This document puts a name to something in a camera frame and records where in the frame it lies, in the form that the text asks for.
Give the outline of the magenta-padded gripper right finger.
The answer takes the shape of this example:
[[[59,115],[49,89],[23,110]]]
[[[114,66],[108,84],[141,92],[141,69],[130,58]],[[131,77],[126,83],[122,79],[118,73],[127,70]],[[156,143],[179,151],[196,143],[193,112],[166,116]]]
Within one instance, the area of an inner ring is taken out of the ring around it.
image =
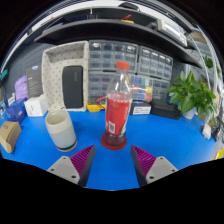
[[[134,162],[136,176],[140,187],[153,183],[178,171],[178,169],[165,157],[155,157],[135,145],[131,146],[131,157]]]

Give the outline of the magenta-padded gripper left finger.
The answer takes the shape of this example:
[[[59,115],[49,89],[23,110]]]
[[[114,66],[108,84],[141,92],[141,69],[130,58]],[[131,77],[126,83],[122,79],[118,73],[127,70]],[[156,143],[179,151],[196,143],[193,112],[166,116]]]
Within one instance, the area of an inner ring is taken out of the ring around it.
[[[95,155],[95,146],[91,145],[70,157],[60,157],[47,171],[74,184],[85,187]]]

